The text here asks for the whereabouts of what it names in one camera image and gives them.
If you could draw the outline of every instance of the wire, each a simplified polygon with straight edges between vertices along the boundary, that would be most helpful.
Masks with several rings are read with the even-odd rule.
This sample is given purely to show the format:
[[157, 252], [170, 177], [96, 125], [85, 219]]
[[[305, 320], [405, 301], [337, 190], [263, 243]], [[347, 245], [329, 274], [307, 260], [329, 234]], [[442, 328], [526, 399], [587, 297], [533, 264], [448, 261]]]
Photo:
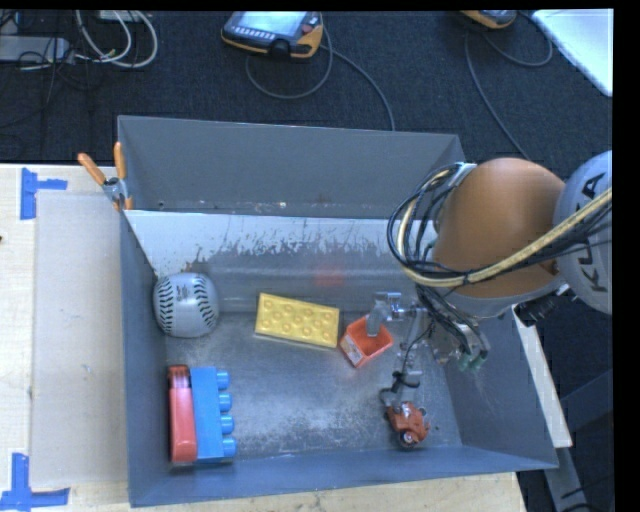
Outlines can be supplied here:
[[[523, 17], [525, 17], [526, 19], [528, 19], [529, 21], [531, 21], [531, 18], [524, 12], [522, 11], [518, 11]], [[547, 56], [539, 61], [539, 62], [527, 62], [527, 61], [523, 61], [520, 59], [517, 59], [515, 57], [513, 57], [512, 55], [507, 54], [506, 52], [504, 52], [502, 49], [500, 49], [488, 36], [487, 34], [483, 33], [483, 39], [495, 50], [497, 51], [500, 55], [502, 55], [504, 58], [506, 58], [507, 60], [518, 64], [520, 66], [525, 66], [525, 67], [541, 67], [544, 66], [546, 64], [548, 64], [551, 59], [553, 58], [553, 43], [551, 41], [551, 39], [543, 33], [543, 36], [545, 38], [545, 40], [547, 41], [547, 45], [548, 45], [548, 52], [547, 52]], [[520, 152], [520, 154], [522, 154], [522, 156], [524, 156], [527, 160], [531, 160], [531, 158], [527, 155], [527, 153], [524, 151], [524, 149], [522, 148], [522, 146], [520, 146], [520, 144], [515, 140], [515, 138], [513, 137], [513, 135], [511, 134], [511, 132], [509, 131], [509, 129], [506, 127], [506, 125], [502, 122], [502, 120], [500, 119], [500, 117], [498, 116], [497, 112], [495, 111], [495, 109], [493, 108], [493, 106], [491, 105], [491, 102], [489, 101], [489, 99], [487, 98], [487, 95], [484, 93], [484, 90], [482, 89], [482, 86], [480, 85], [480, 81], [478, 80], [478, 77], [475, 73], [475, 70], [473, 68], [473, 64], [471, 62], [471, 54], [469, 51], [469, 30], [467, 30], [464, 34], [464, 51], [465, 51], [465, 58], [467, 61], [467, 67], [469, 68], [469, 73], [471, 74], [471, 78], [473, 80], [473, 84], [475, 85], [476, 89], [478, 90], [478, 93], [480, 94], [480, 97], [482, 98], [482, 100], [484, 101], [484, 104], [486, 105], [486, 107], [489, 109], [489, 112], [491, 113], [491, 115], [493, 116], [494, 120], [498, 123], [498, 125], [500, 126], [500, 129], [503, 131], [503, 133], [509, 138], [509, 140], [511, 141], [511, 143], [516, 147], [516, 149]]]
[[524, 156], [527, 160], [531, 160], [529, 155], [527, 155], [525, 150], [522, 149], [520, 144], [518, 144], [518, 141], [516, 141], [513, 135], [511, 135], [511, 132], [509, 131], [509, 129], [502, 122], [502, 120], [496, 113], [495, 109], [491, 105], [491, 102], [487, 98], [487, 95], [484, 93], [484, 91], [482, 90], [482, 87], [480, 86], [480, 82], [478, 80], [478, 77], [476, 76], [476, 72], [473, 69], [473, 64], [471, 63], [471, 56], [469, 52], [469, 32], [468, 31], [465, 32], [464, 34], [464, 53], [467, 59], [467, 66], [469, 67], [469, 73], [471, 73], [471, 78], [473, 79], [473, 84], [476, 86], [476, 89], [478, 89], [478, 93], [480, 93], [480, 96], [482, 97], [482, 100], [484, 101], [485, 105], [489, 109], [489, 112], [491, 112], [491, 115], [496, 120], [496, 122], [498, 123], [498, 125], [500, 126], [504, 134], [509, 138], [511, 143], [518, 149], [518, 151], [522, 154], [522, 156]]
[[[419, 201], [421, 201], [425, 196], [423, 191], [433, 190], [435, 188], [434, 183], [439, 184], [443, 179], [449, 178], [457, 171], [457, 169], [458, 166], [449, 166], [448, 168], [440, 168], [432, 172], [423, 181], [420, 188], [405, 199], [398, 208], [396, 208], [387, 223], [387, 241], [394, 257], [396, 257], [396, 259], [401, 263], [402, 269], [408, 277], [419, 285], [427, 287], [456, 288], [466, 284], [492, 279], [505, 272], [511, 272], [518, 268], [533, 265], [538, 261], [543, 261], [543, 258], [544, 260], [552, 259], [563, 251], [567, 251], [576, 243], [588, 239], [590, 236], [593, 236], [593, 234], [606, 227], [606, 224], [599, 223], [605, 215], [611, 211], [611, 187], [589, 201], [585, 206], [564, 219], [537, 240], [534, 240], [511, 256], [508, 256], [492, 265], [468, 271], [455, 271], [445, 267], [438, 267], [436, 262], [408, 259], [407, 240], [410, 236], [412, 227], [410, 221], [415, 218], [415, 212], [419, 207]], [[420, 233], [423, 232], [424, 225], [428, 222], [428, 214], [432, 209], [433, 204], [441, 199], [443, 200], [443, 198], [446, 197], [446, 194], [450, 193], [453, 189], [453, 186], [448, 186], [444, 192], [436, 196], [436, 199], [431, 203], [427, 213], [422, 218]], [[402, 220], [400, 222], [396, 238], [394, 239], [393, 228], [400, 215], [402, 215]], [[419, 245], [416, 245], [414, 255], [419, 253]]]
[[256, 80], [255, 78], [253, 78], [253, 76], [251, 76], [251, 71], [249, 69], [249, 62], [251, 61], [252, 58], [256, 58], [253, 55], [247, 55], [247, 60], [245, 61], [245, 70], [247, 72], [247, 76], [249, 77], [249, 80], [251, 80], [251, 83], [253, 85], [255, 85], [257, 87], [257, 89], [260, 92], [263, 92], [264, 94], [266, 94], [267, 96], [271, 96], [272, 98], [276, 98], [279, 100], [297, 100], [300, 98], [304, 98], [306, 96], [310, 96], [311, 94], [313, 94], [314, 92], [316, 92], [318, 89], [320, 89], [320, 87], [322, 87], [324, 85], [324, 83], [327, 81], [327, 78], [329, 78], [329, 74], [331, 73], [331, 67], [333, 66], [333, 48], [331, 46], [331, 38], [329, 37], [329, 33], [325, 30], [324, 34], [327, 37], [327, 43], [329, 44], [329, 62], [327, 64], [327, 69], [324, 73], [324, 76], [320, 79], [320, 81], [313, 86], [311, 89], [309, 89], [306, 92], [300, 93], [300, 94], [291, 94], [291, 95], [287, 95], [287, 94], [277, 94], [271, 91], [268, 91], [266, 88], [264, 88], [263, 86], [261, 86]]
[[118, 13], [118, 11], [114, 10], [113, 11], [118, 23], [122, 26], [125, 35], [127, 37], [127, 45], [125, 47], [125, 49], [118, 55], [111, 55], [111, 53], [113, 52], [113, 50], [109, 53], [104, 53], [97, 45], [96, 43], [93, 41], [93, 39], [91, 38], [91, 36], [89, 35], [89, 32], [87, 31], [86, 26], [84, 25], [83, 21], [82, 21], [82, 15], [80, 13], [79, 9], [76, 9], [75, 11], [75, 18], [76, 18], [76, 22], [78, 24], [78, 29], [80, 30], [80, 33], [82, 34], [82, 36], [84, 37], [84, 39], [87, 41], [87, 43], [89, 43], [89, 46], [91, 46], [91, 48], [93, 49], [93, 51], [98, 55], [98, 58], [95, 59], [93, 57], [89, 57], [87, 55], [84, 54], [76, 54], [76, 57], [78, 57], [79, 59], [86, 59], [89, 60], [91, 62], [95, 62], [95, 63], [99, 63], [99, 64], [113, 64], [114, 66], [119, 66], [119, 67], [123, 67], [123, 68], [128, 68], [128, 69], [139, 69], [142, 68], [144, 66], [147, 66], [149, 64], [151, 64], [151, 62], [153, 62], [158, 54], [158, 35], [156, 33], [155, 28], [153, 27], [153, 24], [151, 23], [151, 21], [149, 21], [149, 18], [147, 18], [147, 16], [145, 16], [141, 11], [130, 11], [130, 16], [138, 16], [142, 22], [147, 26], [147, 28], [149, 29], [149, 35], [151, 36], [151, 40], [152, 40], [152, 50], [151, 50], [151, 54], [143, 61], [141, 62], [121, 62], [122, 59], [124, 59], [129, 52], [131, 51], [131, 47], [132, 47], [132, 35], [131, 35], [131, 31], [129, 30], [129, 27], [127, 27], [127, 24], [124, 22], [124, 20], [122, 19], [122, 17], [120, 16], [120, 14]]
[[265, 87], [260, 85], [255, 80], [255, 78], [251, 75], [251, 70], [250, 70], [250, 67], [249, 67], [250, 60], [252, 58], [257, 58], [257, 57], [255, 57], [253, 55], [248, 55], [247, 59], [245, 61], [245, 71], [247, 73], [247, 76], [248, 76], [249, 80], [251, 81], [251, 83], [260, 92], [262, 92], [262, 93], [264, 93], [267, 96], [270, 96], [272, 98], [276, 98], [276, 99], [280, 99], [280, 100], [296, 100], [296, 99], [300, 99], [300, 98], [305, 98], [305, 97], [310, 96], [311, 94], [315, 93], [318, 89], [320, 89], [320, 87], [322, 87], [325, 84], [325, 82], [329, 78], [329, 74], [331, 73], [331, 68], [333, 66], [333, 57], [336, 56], [336, 57], [342, 59], [343, 61], [345, 61], [350, 66], [352, 66], [360, 74], [362, 74], [362, 76], [364, 76], [364, 78], [375, 89], [375, 91], [378, 93], [378, 96], [382, 100], [382, 103], [383, 103], [383, 105], [385, 107], [385, 110], [387, 112], [387, 116], [389, 117], [389, 123], [391, 125], [391, 131], [395, 131], [396, 130], [396, 122], [395, 122], [395, 119], [393, 117], [393, 112], [391, 110], [391, 106], [389, 105], [389, 101], [387, 100], [386, 96], [384, 95], [384, 93], [382, 92], [380, 87], [378, 87], [378, 84], [376, 84], [375, 80], [362, 67], [358, 66], [355, 62], [353, 62], [351, 59], [349, 59], [346, 55], [343, 55], [342, 53], [338, 52], [337, 50], [335, 50], [333, 48], [333, 45], [331, 43], [331, 37], [329, 36], [329, 32], [328, 32], [326, 27], [323, 27], [323, 34], [326, 36], [327, 45], [325, 46], [325, 45], [321, 44], [320, 48], [322, 48], [323, 50], [325, 50], [325, 51], [327, 51], [329, 53], [329, 62], [327, 64], [327, 69], [326, 69], [323, 77], [320, 79], [320, 81], [315, 86], [313, 86], [308, 91], [302, 92], [300, 94], [286, 95], [286, 94], [274, 93], [274, 92], [271, 92], [271, 91], [267, 90]]

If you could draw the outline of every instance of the orange object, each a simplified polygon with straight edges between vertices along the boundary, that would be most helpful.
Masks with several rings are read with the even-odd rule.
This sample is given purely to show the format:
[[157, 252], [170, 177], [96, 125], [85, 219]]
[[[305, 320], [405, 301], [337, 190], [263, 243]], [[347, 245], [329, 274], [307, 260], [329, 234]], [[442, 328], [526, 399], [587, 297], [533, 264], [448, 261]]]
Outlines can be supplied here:
[[349, 324], [340, 340], [340, 348], [356, 368], [378, 357], [393, 345], [393, 336], [384, 325], [380, 325], [377, 336], [367, 334], [367, 317]]
[[169, 367], [169, 429], [171, 462], [193, 462], [198, 456], [189, 368]]
[[422, 412], [411, 402], [402, 402], [398, 410], [387, 407], [387, 418], [391, 428], [399, 435], [400, 444], [404, 448], [412, 448], [427, 437], [430, 425], [425, 425]]

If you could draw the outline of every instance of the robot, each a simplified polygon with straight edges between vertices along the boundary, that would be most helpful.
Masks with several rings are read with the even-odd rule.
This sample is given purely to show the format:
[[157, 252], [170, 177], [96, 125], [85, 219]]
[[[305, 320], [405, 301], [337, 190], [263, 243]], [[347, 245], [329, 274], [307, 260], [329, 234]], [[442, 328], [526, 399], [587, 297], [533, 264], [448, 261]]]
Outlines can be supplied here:
[[[397, 295], [378, 296], [368, 315], [371, 331], [383, 320], [431, 319], [431, 331], [413, 329], [393, 385], [380, 392], [402, 447], [428, 432], [426, 425], [421, 439], [415, 435], [424, 411], [410, 397], [420, 370], [407, 364], [421, 342], [439, 362], [455, 359], [461, 370], [478, 371], [490, 355], [483, 319], [513, 309], [532, 326], [571, 293], [612, 315], [611, 181], [612, 151], [587, 161], [566, 183], [519, 158], [457, 162], [431, 171], [396, 208], [387, 240], [415, 282], [419, 303], [401, 308]], [[431, 339], [434, 325], [448, 334], [445, 341]]]

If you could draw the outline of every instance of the black cord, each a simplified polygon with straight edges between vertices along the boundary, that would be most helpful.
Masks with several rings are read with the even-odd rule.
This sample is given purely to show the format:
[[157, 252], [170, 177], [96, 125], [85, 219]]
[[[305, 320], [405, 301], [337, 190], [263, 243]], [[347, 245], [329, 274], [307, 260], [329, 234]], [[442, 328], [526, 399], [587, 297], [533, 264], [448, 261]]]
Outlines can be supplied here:
[[[531, 21], [531, 18], [529, 17], [529, 15], [527, 15], [526, 13], [522, 12], [522, 11], [518, 11], [523, 17], [525, 17], [526, 19], [528, 19], [529, 21]], [[513, 137], [513, 135], [511, 134], [511, 132], [509, 131], [509, 129], [506, 127], [506, 125], [502, 122], [502, 120], [500, 119], [500, 117], [498, 116], [497, 112], [495, 111], [495, 109], [493, 108], [493, 106], [491, 105], [491, 102], [489, 101], [489, 99], [487, 98], [487, 95], [484, 93], [484, 90], [482, 89], [482, 86], [480, 85], [480, 81], [478, 80], [478, 77], [476, 75], [476, 72], [473, 68], [473, 64], [471, 62], [471, 54], [469, 51], [469, 30], [467, 30], [464, 34], [464, 51], [465, 51], [465, 58], [467, 61], [467, 67], [469, 68], [469, 73], [471, 74], [471, 78], [473, 80], [473, 84], [475, 85], [476, 89], [478, 90], [478, 93], [480, 94], [480, 97], [482, 98], [482, 100], [484, 101], [484, 104], [486, 105], [486, 107], [489, 109], [489, 112], [491, 113], [491, 115], [493, 116], [493, 118], [495, 119], [495, 121], [498, 123], [498, 125], [500, 126], [500, 129], [504, 132], [504, 134], [509, 138], [509, 140], [511, 141], [511, 143], [516, 147], [516, 149], [520, 152], [520, 154], [527, 160], [531, 160], [531, 158], [529, 157], [529, 155], [527, 155], [526, 151], [522, 148], [522, 146], [520, 146], [520, 144], [518, 143], [518, 141], [515, 140], [515, 138]], [[544, 66], [546, 64], [548, 64], [552, 57], [553, 57], [553, 43], [551, 42], [551, 39], [543, 33], [543, 36], [545, 38], [545, 40], [547, 41], [548, 44], [548, 54], [547, 56], [540, 62], [526, 62], [526, 61], [522, 61], [519, 59], [516, 59], [515, 57], [507, 54], [506, 52], [504, 52], [503, 50], [501, 50], [493, 41], [491, 41], [491, 39], [487, 36], [487, 34], [482, 34], [483, 35], [483, 39], [494, 49], [496, 50], [500, 55], [502, 55], [504, 58], [506, 58], [507, 60], [518, 64], [520, 66], [525, 66], [525, 67], [541, 67]]]
[[413, 348], [413, 346], [420, 342], [425, 336], [427, 337], [427, 339], [431, 338], [431, 336], [433, 335], [433, 330], [435, 328], [435, 319], [433, 317], [431, 317], [431, 322], [429, 323], [429, 326], [422, 331], [418, 336], [416, 336], [410, 343], [409, 345], [407, 345], [407, 349], [406, 352], [404, 354], [404, 359], [402, 361], [402, 370], [400, 371], [395, 371], [392, 373], [392, 377], [393, 377], [393, 384], [391, 385], [391, 387], [388, 388], [382, 388], [379, 392], [378, 392], [378, 397], [380, 398], [380, 400], [382, 400], [382, 393], [385, 392], [397, 392], [398, 387], [400, 385], [406, 386], [406, 387], [410, 387], [410, 388], [417, 388], [420, 386], [420, 383], [417, 384], [411, 384], [409, 382], [406, 382], [404, 380], [405, 377], [405, 372], [407, 370], [407, 361], [409, 360], [409, 353], [411, 352], [411, 349]]
[[326, 26], [323, 27], [323, 34], [327, 39], [327, 45], [325, 46], [325, 45], [321, 44], [320, 48], [322, 48], [323, 50], [326, 50], [329, 53], [329, 62], [327, 64], [327, 69], [326, 69], [323, 77], [320, 79], [320, 81], [315, 86], [313, 86], [308, 91], [302, 92], [300, 94], [286, 95], [286, 94], [278, 94], [278, 93], [271, 92], [271, 91], [267, 90], [265, 87], [263, 87], [262, 85], [260, 85], [256, 81], [256, 79], [252, 76], [249, 64], [250, 64], [250, 62], [251, 62], [251, 60], [253, 58], [263, 58], [263, 57], [255, 57], [253, 55], [248, 55], [247, 56], [247, 59], [245, 60], [245, 71], [247, 73], [247, 77], [249, 78], [251, 83], [260, 92], [262, 92], [262, 93], [264, 93], [267, 96], [270, 96], [272, 98], [276, 98], [276, 99], [280, 99], [280, 100], [296, 100], [296, 99], [300, 99], [300, 98], [305, 98], [305, 97], [310, 96], [311, 94], [315, 93], [318, 89], [320, 89], [320, 87], [322, 87], [325, 84], [325, 82], [327, 81], [327, 79], [329, 78], [329, 75], [331, 73], [331, 68], [333, 66], [333, 57], [335, 55], [336, 57], [342, 59], [347, 64], [352, 66], [354, 69], [356, 69], [360, 74], [362, 74], [362, 76], [364, 76], [364, 78], [375, 89], [375, 91], [378, 93], [378, 96], [380, 96], [380, 99], [382, 100], [382, 103], [384, 104], [384, 107], [385, 107], [385, 109], [387, 111], [387, 116], [389, 117], [389, 123], [391, 125], [391, 131], [395, 131], [396, 130], [396, 123], [395, 123], [395, 119], [393, 117], [393, 112], [391, 110], [391, 106], [389, 105], [389, 102], [387, 101], [387, 98], [384, 95], [384, 93], [382, 92], [382, 90], [380, 89], [380, 87], [378, 87], [378, 84], [376, 84], [376, 82], [373, 80], [373, 78], [371, 78], [371, 76], [364, 69], [362, 69], [360, 66], [358, 66], [355, 62], [353, 62], [347, 56], [343, 55], [342, 53], [336, 51], [333, 48], [333, 45], [331, 43], [331, 37], [329, 36], [329, 32], [328, 32]]

